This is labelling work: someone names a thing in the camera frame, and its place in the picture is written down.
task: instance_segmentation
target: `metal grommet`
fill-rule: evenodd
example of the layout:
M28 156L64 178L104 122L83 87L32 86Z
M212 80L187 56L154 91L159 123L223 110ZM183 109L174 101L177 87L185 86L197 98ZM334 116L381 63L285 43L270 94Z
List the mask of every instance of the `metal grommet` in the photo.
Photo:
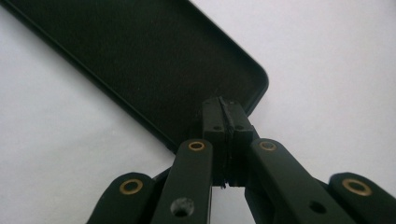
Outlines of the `metal grommet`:
M369 186L357 179L344 179L343 186L352 193L358 194L360 196L369 196L373 194L373 191L370 189Z
M192 151L201 151L205 148L205 144L202 142L191 142L189 143L189 149Z
M276 145L271 142L260 142L260 147L267 151L274 151L276 149Z
M129 179L120 185L120 192L125 195L136 194L143 188L143 182L139 179Z

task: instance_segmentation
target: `white surface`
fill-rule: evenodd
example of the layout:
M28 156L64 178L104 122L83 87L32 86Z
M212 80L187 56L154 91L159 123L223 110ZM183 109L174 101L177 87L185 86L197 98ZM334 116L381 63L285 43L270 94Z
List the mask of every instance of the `white surface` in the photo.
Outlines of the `white surface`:
M261 64L250 116L324 182L353 172L396 195L396 3L193 1ZM0 7L0 223L84 223L119 175L173 155ZM212 223L253 223L214 189Z

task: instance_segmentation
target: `clamp jaw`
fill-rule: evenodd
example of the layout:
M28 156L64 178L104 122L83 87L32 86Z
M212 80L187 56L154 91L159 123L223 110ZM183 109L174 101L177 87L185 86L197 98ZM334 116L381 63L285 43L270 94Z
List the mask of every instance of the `clamp jaw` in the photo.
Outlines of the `clamp jaw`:
M88 223L209 223L211 187L245 187L256 223L396 223L396 200L360 175L312 177L277 141L260 138L237 102L203 102L202 125L160 175L129 173Z

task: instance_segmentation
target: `textured plastic surface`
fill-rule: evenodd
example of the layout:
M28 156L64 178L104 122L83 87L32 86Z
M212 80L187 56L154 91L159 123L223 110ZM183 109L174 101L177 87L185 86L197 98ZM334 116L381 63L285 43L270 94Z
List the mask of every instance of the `textured plastic surface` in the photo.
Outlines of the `textured plastic surface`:
M134 117L176 150L201 102L249 114L268 87L262 68L185 0L1 0Z

